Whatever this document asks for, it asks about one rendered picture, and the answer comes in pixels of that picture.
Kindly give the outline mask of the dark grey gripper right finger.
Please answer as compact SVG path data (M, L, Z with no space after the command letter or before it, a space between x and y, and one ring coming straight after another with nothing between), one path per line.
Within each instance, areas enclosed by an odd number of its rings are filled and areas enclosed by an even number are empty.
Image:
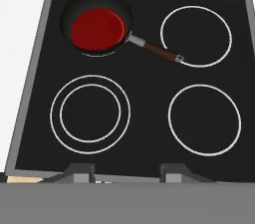
M163 163L159 171L161 183L213 183L213 180L191 172L184 163Z

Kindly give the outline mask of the light wooden cupboard front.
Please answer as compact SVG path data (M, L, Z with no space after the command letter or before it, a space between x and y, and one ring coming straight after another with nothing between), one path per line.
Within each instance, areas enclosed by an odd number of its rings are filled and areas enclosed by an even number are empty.
M9 184L27 184L27 183L39 183L43 181L43 178L40 177L27 177L27 176L8 176L7 183Z

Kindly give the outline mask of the black glass hob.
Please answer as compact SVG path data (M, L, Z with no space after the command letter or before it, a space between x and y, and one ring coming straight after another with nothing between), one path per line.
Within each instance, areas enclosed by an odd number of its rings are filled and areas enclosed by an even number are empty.
M252 0L126 0L131 42L92 58L63 36L68 0L45 0L7 157L10 176L49 178L72 163L156 180L184 163L213 182L255 182Z

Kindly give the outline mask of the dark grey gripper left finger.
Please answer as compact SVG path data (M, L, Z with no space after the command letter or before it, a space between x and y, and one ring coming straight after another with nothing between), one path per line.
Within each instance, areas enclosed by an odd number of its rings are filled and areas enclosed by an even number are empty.
M95 166L91 163L72 163L60 174L43 180L43 183L95 183Z

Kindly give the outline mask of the black frying pan red inside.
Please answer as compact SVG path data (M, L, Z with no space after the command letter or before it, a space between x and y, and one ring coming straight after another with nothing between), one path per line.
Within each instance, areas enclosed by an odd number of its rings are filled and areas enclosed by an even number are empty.
M184 58L136 36L132 10L126 0L68 0L60 16L65 39L86 56L102 58L131 42L173 62Z

